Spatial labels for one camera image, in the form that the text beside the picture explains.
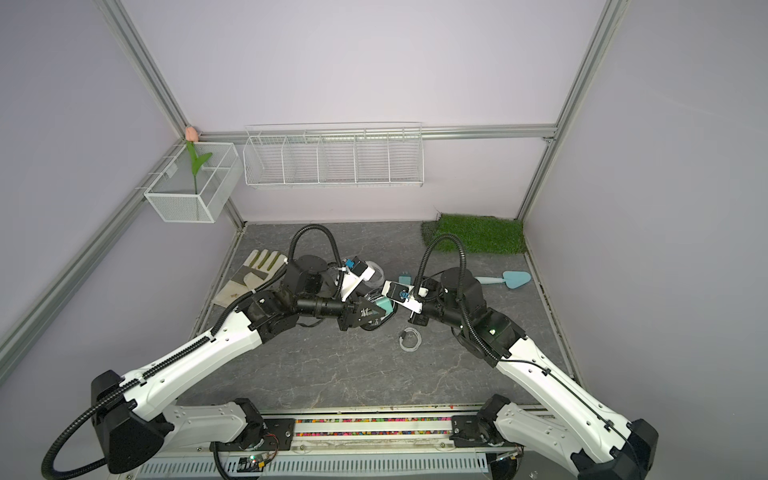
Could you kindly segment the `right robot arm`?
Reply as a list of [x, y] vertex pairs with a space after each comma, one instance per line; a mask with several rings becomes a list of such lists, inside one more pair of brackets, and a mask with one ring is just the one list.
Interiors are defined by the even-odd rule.
[[396, 298], [413, 319], [450, 326], [462, 346], [522, 386], [555, 418], [531, 415], [495, 395], [479, 413], [493, 443], [531, 448], [579, 479], [644, 479], [650, 473], [657, 430], [589, 394], [522, 327], [489, 307], [457, 236], [441, 234], [428, 244], [412, 289]]

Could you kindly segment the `white mesh wall basket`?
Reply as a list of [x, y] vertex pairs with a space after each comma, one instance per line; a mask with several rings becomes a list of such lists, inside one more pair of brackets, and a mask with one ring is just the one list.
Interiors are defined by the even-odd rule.
[[243, 167], [232, 143], [185, 144], [144, 197], [166, 223], [213, 224], [243, 176]]

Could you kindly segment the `artificial pink tulip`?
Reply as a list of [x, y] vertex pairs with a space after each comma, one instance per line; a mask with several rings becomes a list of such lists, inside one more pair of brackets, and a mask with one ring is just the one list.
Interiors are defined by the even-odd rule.
[[197, 175], [200, 169], [208, 162], [212, 157], [211, 152], [199, 154], [195, 148], [195, 145], [199, 142], [199, 133], [193, 126], [187, 126], [185, 128], [185, 149], [190, 159], [190, 169], [193, 178], [193, 188], [196, 194], [199, 193]]

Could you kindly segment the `green artificial grass mat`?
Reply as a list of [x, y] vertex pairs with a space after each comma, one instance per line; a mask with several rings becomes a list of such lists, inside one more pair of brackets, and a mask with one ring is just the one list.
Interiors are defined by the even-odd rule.
[[437, 220], [423, 222], [421, 234], [425, 245], [439, 235], [455, 235], [467, 253], [516, 255], [528, 251], [519, 220], [443, 213]]

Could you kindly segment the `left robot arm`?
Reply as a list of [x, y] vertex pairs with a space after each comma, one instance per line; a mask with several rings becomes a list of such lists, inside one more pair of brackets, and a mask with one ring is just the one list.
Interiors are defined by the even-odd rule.
[[[341, 330], [367, 325], [387, 311], [357, 289], [375, 274], [358, 258], [341, 257], [332, 232], [309, 224], [292, 237], [287, 254], [275, 252], [259, 282], [233, 299], [214, 324], [169, 354], [124, 375], [108, 370], [91, 383], [91, 405], [54, 440], [43, 457], [46, 479], [74, 479], [105, 467], [127, 473], [162, 450], [185, 444], [260, 445], [268, 435], [263, 417], [248, 399], [185, 415], [177, 399], [236, 357], [299, 325], [336, 319]], [[59, 470], [55, 460], [86, 423], [92, 424], [103, 456], [85, 466]]]

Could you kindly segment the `teal garden trowel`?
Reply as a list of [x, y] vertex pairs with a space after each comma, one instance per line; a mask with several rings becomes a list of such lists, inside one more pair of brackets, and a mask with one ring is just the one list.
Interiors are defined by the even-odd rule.
[[504, 271], [499, 276], [480, 276], [476, 280], [481, 285], [505, 285], [508, 289], [514, 290], [529, 283], [532, 275], [526, 271]]

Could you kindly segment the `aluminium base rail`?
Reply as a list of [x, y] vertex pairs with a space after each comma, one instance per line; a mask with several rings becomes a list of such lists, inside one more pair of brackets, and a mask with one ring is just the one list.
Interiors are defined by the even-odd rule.
[[131, 470], [163, 450], [221, 443], [232, 450], [501, 448], [520, 445], [565, 464], [586, 457], [608, 462], [625, 448], [629, 422], [597, 406], [558, 415], [536, 415], [495, 395], [477, 412], [385, 411], [372, 414], [265, 418], [248, 399], [202, 407], [169, 405], [149, 420], [126, 403], [104, 415], [95, 429], [113, 472]]

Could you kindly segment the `beige gardening glove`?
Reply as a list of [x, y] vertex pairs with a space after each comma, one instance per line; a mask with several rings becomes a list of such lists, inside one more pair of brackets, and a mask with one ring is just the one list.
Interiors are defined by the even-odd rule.
[[234, 275], [213, 298], [213, 304], [227, 307], [247, 291], [272, 279], [287, 263], [285, 254], [276, 250], [253, 250]]

